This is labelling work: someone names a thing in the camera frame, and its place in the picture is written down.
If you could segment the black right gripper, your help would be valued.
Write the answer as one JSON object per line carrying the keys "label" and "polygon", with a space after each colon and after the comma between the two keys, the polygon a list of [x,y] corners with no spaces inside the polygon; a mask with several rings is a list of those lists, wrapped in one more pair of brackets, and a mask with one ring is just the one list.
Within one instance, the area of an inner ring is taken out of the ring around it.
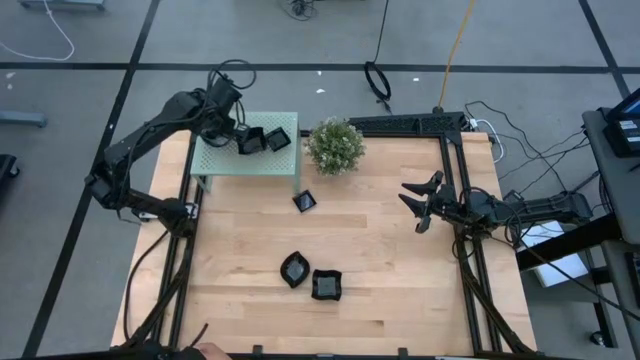
{"label": "black right gripper", "polygon": [[499,200],[495,196],[484,189],[471,187],[458,197],[452,185],[442,183],[443,177],[442,171],[436,171],[428,182],[401,184],[404,189],[426,197],[425,201],[421,201],[405,194],[398,195],[419,219],[415,226],[416,233],[422,234],[429,229],[432,215],[450,224],[462,226],[465,234],[489,232],[501,226],[497,214]]}

